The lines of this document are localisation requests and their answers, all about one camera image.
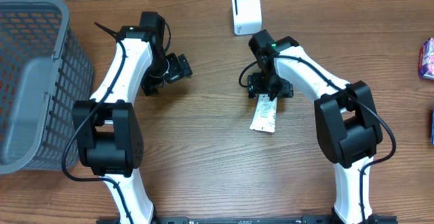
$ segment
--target white paper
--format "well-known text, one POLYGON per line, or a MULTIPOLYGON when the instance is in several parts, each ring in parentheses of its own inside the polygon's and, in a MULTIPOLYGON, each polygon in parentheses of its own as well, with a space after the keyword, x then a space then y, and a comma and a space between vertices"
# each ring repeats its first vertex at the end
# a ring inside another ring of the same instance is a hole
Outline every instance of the white paper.
POLYGON ((250 130, 274 132, 276 127, 277 98, 270 101, 268 94, 259 94, 255 116, 250 130))

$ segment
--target black wire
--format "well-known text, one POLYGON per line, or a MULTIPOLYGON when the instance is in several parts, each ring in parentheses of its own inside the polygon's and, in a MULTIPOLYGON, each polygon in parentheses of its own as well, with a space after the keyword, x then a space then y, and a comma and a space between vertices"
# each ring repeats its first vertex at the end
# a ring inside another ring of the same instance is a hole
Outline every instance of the black wire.
POLYGON ((119 43, 119 45, 122 48, 122 61, 121 64, 119 65, 119 69, 116 72, 115 77, 113 78, 113 81, 111 82, 110 86, 107 88, 107 92, 106 94, 101 98, 100 102, 98 102, 95 107, 90 111, 89 115, 83 120, 83 122, 80 124, 80 126, 75 130, 75 133, 73 134, 73 136, 71 137, 71 139, 68 142, 68 145, 66 146, 65 150, 63 151, 62 154, 62 171, 65 174, 65 176, 67 176, 69 179, 73 180, 73 181, 77 181, 77 182, 96 182, 96 181, 106 181, 109 182, 111 184, 113 184, 113 187, 117 190, 117 193, 119 194, 119 197, 121 199, 122 202, 122 206, 125 210, 125 213, 128 217, 128 219, 130 220, 131 224, 134 224, 131 213, 128 210, 127 204, 125 202, 125 198, 122 194, 121 188, 119 187, 119 184, 117 182, 115 182, 113 179, 110 178, 106 178, 106 177, 98 177, 98 178, 79 178, 79 177, 75 177, 73 175, 71 175, 68 170, 66 169, 66 156, 68 155, 69 149, 71 148, 71 146, 73 145, 78 132, 84 127, 84 124, 89 121, 93 116, 95 116, 95 113, 97 112, 97 110, 100 108, 100 106, 104 103, 104 101, 107 99, 107 97, 110 95, 110 93, 112 92, 113 87, 116 84, 117 79, 119 78, 121 72, 122 72, 122 68, 123 65, 125 64, 125 59, 127 58, 127 52, 125 50, 125 46, 123 45, 123 43, 121 42, 121 40, 119 40, 117 38, 117 34, 115 31, 112 31, 108 28, 106 28, 105 26, 102 26, 101 24, 98 24, 97 22, 95 22, 95 25, 100 27, 103 31, 106 31, 108 34, 110 34, 113 38, 116 39, 116 42, 119 43))
POLYGON ((378 163, 384 162, 384 161, 390 159, 395 154, 395 152, 396 152, 396 140, 395 140, 395 136, 393 136, 392 130, 386 124, 386 122, 384 122, 384 120, 381 119, 381 117, 379 115, 377 115, 375 112, 373 112, 370 108, 368 108, 366 105, 364 105, 358 99, 356 99, 354 96, 350 95, 346 90, 343 90, 343 89, 339 88, 336 84, 334 84, 331 80, 329 80, 323 73, 321 73, 321 71, 319 71, 313 64, 305 61, 302 58, 294 57, 294 56, 278 55, 275 58, 287 58, 287 59, 291 59, 291 60, 296 60, 298 62, 301 62, 301 63, 307 65, 314 72, 316 72, 316 74, 318 74, 318 76, 320 76, 325 82, 327 82, 327 84, 329 86, 332 86, 334 89, 338 90, 339 92, 345 93, 345 95, 347 95, 353 102, 355 102, 359 106, 361 106, 364 109, 366 109, 369 113, 371 113, 380 122, 381 126, 386 130, 387 134, 390 136, 391 141, 392 141, 392 150, 391 150, 391 152, 387 156, 385 156, 385 157, 383 157, 383 158, 381 158, 379 160, 374 160, 373 162, 370 162, 370 163, 366 164, 360 170, 359 197, 360 197, 361 218, 363 220, 363 223, 366 223, 365 210, 364 210, 365 206, 363 205, 363 176, 365 174, 366 168, 368 168, 370 166, 373 166, 374 164, 378 164, 378 163))
POLYGON ((243 75, 244 75, 244 73, 245 73, 248 69, 252 68, 252 66, 254 66, 255 64, 258 64, 258 61, 255 61, 255 62, 253 62, 252 64, 249 64, 246 68, 244 68, 244 70, 241 72, 241 74, 239 74, 238 84, 239 84, 242 88, 246 88, 246 87, 248 87, 248 85, 243 85, 242 82, 241 82, 241 79, 243 79, 243 75))
POLYGON ((165 22, 165 25, 167 26, 167 31, 169 32, 169 39, 167 40, 167 44, 163 50, 164 54, 169 50, 170 47, 170 39, 172 38, 172 33, 170 32, 170 27, 167 22, 165 22))

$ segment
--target wood grain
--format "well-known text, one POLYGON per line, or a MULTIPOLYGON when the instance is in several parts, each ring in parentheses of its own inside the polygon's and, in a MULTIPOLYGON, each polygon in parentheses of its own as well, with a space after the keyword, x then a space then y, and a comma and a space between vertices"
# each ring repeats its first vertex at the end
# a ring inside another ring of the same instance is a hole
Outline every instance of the wood grain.
MULTIPOLYGON (((378 113, 397 138, 397 153, 372 169, 375 213, 400 223, 434 223, 430 145, 432 81, 417 76, 418 51, 434 35, 434 0, 262 0, 263 28, 291 35, 333 74, 371 87, 378 113)), ((71 27, 105 76, 114 41, 93 21, 120 29, 141 11, 158 11, 172 30, 171 52, 193 69, 160 90, 139 93, 135 111, 145 139, 140 167, 160 216, 293 217, 328 214, 332 165, 315 136, 313 106, 296 91, 279 100, 276 133, 249 130, 255 100, 237 79, 253 61, 250 37, 233 34, 231 0, 71 1, 71 27)), ((390 150, 390 140, 377 157, 390 150)), ((91 176, 77 166, 77 176, 91 176)), ((76 183, 60 172, 0 176, 0 223, 93 223, 118 215, 103 183, 76 183)))

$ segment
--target purple package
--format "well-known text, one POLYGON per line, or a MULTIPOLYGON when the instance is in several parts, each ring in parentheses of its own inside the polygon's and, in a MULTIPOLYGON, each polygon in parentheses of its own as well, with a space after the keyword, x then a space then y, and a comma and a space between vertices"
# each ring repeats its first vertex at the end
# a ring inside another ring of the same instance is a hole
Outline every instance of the purple package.
POLYGON ((419 77, 434 79, 434 38, 424 42, 420 49, 419 77))

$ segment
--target gray container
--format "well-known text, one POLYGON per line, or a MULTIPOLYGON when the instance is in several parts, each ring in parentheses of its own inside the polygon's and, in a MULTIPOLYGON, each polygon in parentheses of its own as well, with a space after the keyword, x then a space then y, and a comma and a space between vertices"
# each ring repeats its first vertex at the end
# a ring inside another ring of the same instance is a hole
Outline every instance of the gray container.
MULTIPOLYGON (((94 69, 61 0, 0 0, 0 174, 59 170, 94 69)), ((77 162, 76 144, 66 165, 77 162)))

